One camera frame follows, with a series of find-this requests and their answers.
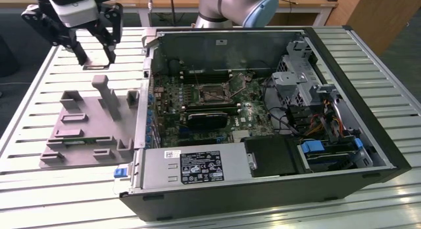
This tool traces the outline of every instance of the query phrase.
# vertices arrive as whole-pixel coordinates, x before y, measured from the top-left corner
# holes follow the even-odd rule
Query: motherboard
[[[250,71],[156,75],[161,147],[236,143],[244,137],[272,135],[262,102],[264,80]]]

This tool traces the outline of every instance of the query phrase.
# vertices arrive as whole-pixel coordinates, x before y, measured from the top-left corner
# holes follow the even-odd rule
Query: wooden table
[[[151,26],[148,1],[140,0],[139,15],[143,27]],[[173,0],[176,13],[197,13],[200,0]],[[278,1],[277,13],[317,13],[314,20],[314,26],[324,26],[332,9],[337,6],[337,2],[329,2],[328,0],[290,0],[297,4]],[[171,0],[153,0],[153,13],[169,13],[171,12]]]
[[[149,21],[149,0],[115,0],[123,4],[125,13],[139,13],[143,27],[151,26]],[[332,9],[337,2],[328,0],[290,0],[297,4],[278,1],[277,13],[316,13],[316,26],[322,26],[328,20]],[[21,13],[29,4],[36,4],[36,0],[0,0],[0,13]],[[175,11],[177,13],[197,13],[198,0],[175,0]],[[153,13],[171,12],[171,0],[153,0]]]

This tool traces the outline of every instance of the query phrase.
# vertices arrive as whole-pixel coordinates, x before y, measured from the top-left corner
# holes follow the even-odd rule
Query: metal rail
[[[143,222],[117,199],[128,181],[113,180],[115,166],[43,170],[45,148],[64,90],[99,95],[93,75],[107,74],[109,87],[125,94],[143,78],[143,28],[124,30],[116,64],[84,71],[75,55],[53,48],[0,141],[0,222],[5,228],[389,228],[421,223],[420,103],[353,32],[340,27],[316,32],[413,166],[412,171],[374,184],[342,200],[200,217]],[[88,52],[103,48],[88,32],[77,36]]]

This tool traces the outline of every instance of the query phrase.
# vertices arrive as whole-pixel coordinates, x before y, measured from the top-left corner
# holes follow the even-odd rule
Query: white label
[[[175,151],[165,151],[164,152],[164,158],[180,158],[181,151],[175,150]]]
[[[226,45],[228,40],[216,40],[216,45]]]
[[[217,173],[209,173],[209,176],[210,177],[217,177],[217,176],[222,176],[224,173],[221,172],[217,172]]]

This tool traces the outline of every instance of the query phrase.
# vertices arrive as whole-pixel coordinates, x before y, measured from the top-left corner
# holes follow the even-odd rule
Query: blue latch
[[[354,143],[356,143],[358,149],[364,148],[361,139],[356,138],[356,139],[354,139]]]
[[[312,153],[312,152],[321,152],[324,151],[324,146],[320,140],[306,141],[301,144],[302,152]]]
[[[127,168],[117,168],[117,169],[115,169],[113,177],[115,178],[124,178],[124,177],[127,177]]]

